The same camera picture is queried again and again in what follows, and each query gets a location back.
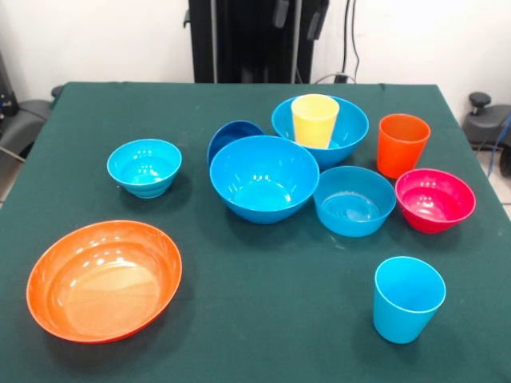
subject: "large orange bowl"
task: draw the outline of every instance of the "large orange bowl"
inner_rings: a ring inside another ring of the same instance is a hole
[[[170,303],[181,280],[176,244],[134,221],[82,227],[37,261],[26,287],[35,321],[73,342],[104,343],[147,326]]]

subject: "bowl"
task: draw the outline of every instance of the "bowl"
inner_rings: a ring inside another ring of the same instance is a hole
[[[332,168],[347,158],[360,144],[369,131],[366,114],[355,104],[339,97],[340,111],[335,122],[330,145],[326,149],[305,147],[316,159],[321,170]],[[295,140],[291,104],[296,97],[285,100],[271,115],[271,124],[277,135]]]
[[[218,151],[232,141],[244,137],[263,135],[263,130],[253,122],[244,120],[228,122],[222,128],[218,129],[211,141],[209,141],[208,166],[211,166],[211,161],[213,161]]]
[[[170,187],[181,166],[181,152],[163,140],[137,140],[117,148],[106,167],[110,176],[139,198],[155,198]]]
[[[279,222],[298,211],[319,180],[314,157],[292,141],[252,136],[221,149],[209,168],[224,203],[247,221]]]
[[[356,166],[321,174],[314,192],[321,223],[336,234],[363,237],[377,231],[396,204],[394,189],[377,172]]]
[[[411,170],[399,177],[395,190],[405,219],[426,234],[457,225],[476,208],[476,196],[469,185],[437,169]]]
[[[113,342],[154,320],[180,279],[179,250],[163,231],[106,221],[53,244],[30,273],[26,301],[35,321],[56,337]]]

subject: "small blue bowl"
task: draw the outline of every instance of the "small blue bowl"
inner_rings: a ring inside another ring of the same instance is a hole
[[[316,158],[321,170],[329,169],[347,158],[369,131],[369,120],[357,105],[339,97],[331,97],[339,103],[340,110],[328,149],[305,147]],[[291,112],[291,104],[295,98],[285,100],[271,115],[275,132],[291,141],[295,140]]]
[[[208,146],[208,166],[219,150],[232,141],[250,136],[263,136],[263,130],[250,121],[232,121],[218,129]]]
[[[139,198],[155,198],[165,193],[180,166],[181,152],[163,140],[137,140],[117,148],[106,168],[110,176]]]
[[[279,222],[298,211],[319,181],[314,157],[292,141],[252,136],[221,149],[209,168],[224,203],[247,221]]]
[[[319,220],[346,237],[373,234],[396,205],[394,188],[378,173],[356,166],[325,171],[314,192]]]

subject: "green tablecloth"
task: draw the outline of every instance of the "green tablecloth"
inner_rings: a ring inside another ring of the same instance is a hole
[[[311,92],[367,113],[369,134],[347,164],[374,168],[382,116],[425,119],[432,135],[420,165],[464,179],[475,214],[423,235],[396,209],[361,239],[330,233],[311,202],[272,226],[234,216],[209,182],[210,137],[236,119],[271,133],[272,109]],[[153,200],[117,188],[105,169],[112,150],[143,137],[170,140],[184,156],[172,190]],[[55,240],[105,219],[167,232],[183,258],[180,289],[129,339],[62,341],[30,317],[26,280]],[[70,84],[0,210],[2,381],[511,381],[510,228],[434,86]],[[374,270],[393,255],[426,260],[447,285],[444,305],[409,345],[384,341],[371,322]]]

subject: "cup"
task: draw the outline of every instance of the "cup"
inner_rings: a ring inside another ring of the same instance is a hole
[[[328,148],[339,114],[339,104],[323,94],[306,94],[291,103],[295,142],[311,148]]]
[[[431,265],[412,257],[387,259],[374,274],[374,328],[389,342],[410,343],[445,298],[444,280]]]
[[[430,138],[429,125],[416,116],[390,114],[380,120],[378,170],[392,179],[412,170]]]

